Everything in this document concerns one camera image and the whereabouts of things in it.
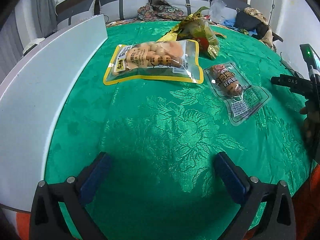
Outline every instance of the sausage package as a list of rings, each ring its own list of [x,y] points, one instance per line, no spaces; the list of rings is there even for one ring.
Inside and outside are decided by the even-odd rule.
[[[199,44],[194,40],[118,45],[103,78],[105,85],[131,79],[183,81],[201,84]]]
[[[226,104],[234,126],[240,125],[271,99],[268,90],[250,85],[233,62],[213,65],[204,72],[212,92]]]

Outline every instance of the table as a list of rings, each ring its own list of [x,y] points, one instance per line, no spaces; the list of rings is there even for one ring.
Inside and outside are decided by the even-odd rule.
[[[268,183],[286,180],[292,194],[309,176],[310,160],[299,132],[305,100],[271,84],[272,76],[289,72],[279,55],[252,37],[212,27],[227,38],[219,38],[214,61],[199,59],[203,68],[233,61],[252,85],[272,94],[267,105],[237,127],[206,81],[102,83],[118,44],[156,41],[175,24],[108,28],[108,40],[77,80],[52,137],[48,183],[77,175],[100,151],[113,157],[110,174],[86,207],[109,240],[217,239],[239,209],[211,169],[211,158],[220,151],[248,176]],[[77,237],[65,206],[62,211]]]

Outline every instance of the hand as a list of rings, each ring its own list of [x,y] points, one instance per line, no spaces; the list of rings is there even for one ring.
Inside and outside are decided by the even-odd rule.
[[[300,109],[300,114],[306,114],[307,118],[304,120],[303,129],[306,135],[306,141],[312,142],[316,132],[316,126],[320,123],[319,111],[316,111],[316,106],[313,101],[307,101],[306,106]]]

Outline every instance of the gray curtain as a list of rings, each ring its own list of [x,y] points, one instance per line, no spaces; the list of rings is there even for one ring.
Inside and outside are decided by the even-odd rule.
[[[21,59],[22,51],[16,15],[12,11],[0,30],[0,83]]]
[[[57,29],[54,0],[31,0],[32,16],[38,38],[47,37]]]

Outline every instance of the plastic packaging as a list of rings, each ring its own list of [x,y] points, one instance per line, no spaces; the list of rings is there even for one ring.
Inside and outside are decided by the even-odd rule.
[[[153,79],[201,84],[199,44],[194,40],[118,45],[103,78],[105,85],[131,79]]]
[[[222,10],[226,6],[222,0],[212,0],[210,5],[210,19],[212,22],[221,23],[224,20],[222,18]]]
[[[219,40],[210,28],[208,20],[201,17],[201,12],[206,9],[208,8],[201,7],[194,14],[190,14],[158,41],[196,40],[199,42],[200,50],[211,59],[215,59],[220,50]]]
[[[212,92],[226,104],[234,126],[240,125],[271,99],[268,90],[250,85],[233,62],[213,65],[204,72]]]

